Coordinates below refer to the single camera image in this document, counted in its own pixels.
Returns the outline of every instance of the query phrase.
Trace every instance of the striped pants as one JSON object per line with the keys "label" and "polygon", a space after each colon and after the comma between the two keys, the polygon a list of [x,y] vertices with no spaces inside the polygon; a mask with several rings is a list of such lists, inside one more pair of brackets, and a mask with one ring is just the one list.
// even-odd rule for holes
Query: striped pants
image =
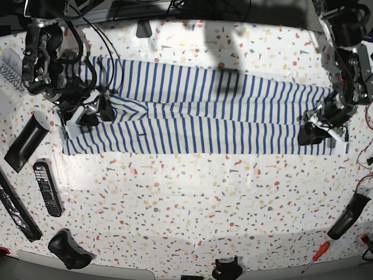
{"label": "striped pants", "polygon": [[[97,65],[101,60],[103,70]],[[330,155],[326,141],[299,146],[306,110],[331,89],[150,62],[92,58],[98,83],[114,70],[113,122],[64,142],[63,153],[226,153]],[[85,65],[73,69],[89,80]]]}

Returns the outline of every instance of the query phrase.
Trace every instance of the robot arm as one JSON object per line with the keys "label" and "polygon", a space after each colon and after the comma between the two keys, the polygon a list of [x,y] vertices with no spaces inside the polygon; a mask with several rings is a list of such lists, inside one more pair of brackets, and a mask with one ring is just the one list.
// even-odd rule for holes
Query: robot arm
{"label": "robot arm", "polygon": [[78,77],[64,75],[66,65],[76,64],[82,59],[83,43],[73,24],[66,21],[78,43],[79,52],[72,59],[58,58],[57,50],[62,44],[63,34],[48,5],[54,6],[53,13],[66,12],[66,1],[26,2],[24,14],[33,21],[27,27],[22,82],[31,95],[42,94],[56,106],[55,112],[61,119],[66,136],[74,138],[80,134],[80,126],[99,124],[96,113],[100,113],[102,121],[112,121],[114,111],[109,101],[109,91],[96,87],[97,74],[87,57],[85,64],[92,73],[89,84],[83,83]]}
{"label": "robot arm", "polygon": [[345,123],[359,105],[369,105],[373,99],[373,75],[367,48],[361,40],[367,35],[365,25],[370,10],[354,0],[313,0],[328,43],[334,49],[334,61],[339,68],[333,82],[333,92],[317,107],[304,114],[304,125],[298,134],[299,145],[319,144],[332,137],[348,149]]}

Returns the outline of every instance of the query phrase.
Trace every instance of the speckled white tabletop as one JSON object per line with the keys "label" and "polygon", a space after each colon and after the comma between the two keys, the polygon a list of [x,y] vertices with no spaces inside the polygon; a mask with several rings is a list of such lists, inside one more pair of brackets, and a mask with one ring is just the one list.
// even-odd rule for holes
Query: speckled white tabletop
{"label": "speckled white tabletop", "polygon": [[[104,25],[121,58],[204,68],[227,67],[275,78],[329,86],[322,68],[323,36],[306,30],[249,23],[152,21],[151,38],[135,37],[136,22]],[[92,55],[107,56],[90,28]],[[73,39],[65,33],[64,44]],[[25,33],[0,38],[0,47],[22,54]],[[48,114],[51,131],[19,174],[3,156],[30,115]],[[216,258],[241,256],[248,270],[304,265],[366,175],[356,158],[372,131],[359,108],[351,121],[346,156],[135,155],[66,156],[42,96],[26,96],[13,119],[0,122],[0,165],[43,232],[30,243],[0,205],[0,245],[45,256],[49,240],[68,228],[97,257],[94,264],[141,268],[157,278],[211,278]],[[369,150],[363,153],[365,160]],[[32,165],[48,158],[65,212],[47,214]],[[358,222],[320,261],[360,254],[358,237],[372,228],[368,204]]]}

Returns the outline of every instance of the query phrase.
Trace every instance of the black gamepad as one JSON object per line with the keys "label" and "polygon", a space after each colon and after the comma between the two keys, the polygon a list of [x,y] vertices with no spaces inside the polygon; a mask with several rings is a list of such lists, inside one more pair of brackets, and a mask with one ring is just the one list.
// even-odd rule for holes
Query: black gamepad
{"label": "black gamepad", "polygon": [[67,232],[57,233],[49,242],[48,249],[64,262],[68,270],[79,270],[90,264],[92,257],[88,254],[79,254],[70,245]]}

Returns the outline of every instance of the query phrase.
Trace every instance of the screwdriver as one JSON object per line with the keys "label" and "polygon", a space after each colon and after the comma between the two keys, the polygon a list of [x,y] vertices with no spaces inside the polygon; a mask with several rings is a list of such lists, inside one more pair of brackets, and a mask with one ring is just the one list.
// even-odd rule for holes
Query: screwdriver
{"label": "screwdriver", "polygon": [[322,255],[326,253],[326,251],[330,247],[330,242],[327,241],[323,245],[320,246],[320,249],[317,251],[317,253],[312,258],[312,261],[307,265],[307,267],[302,271],[304,273],[315,261],[317,261]]}

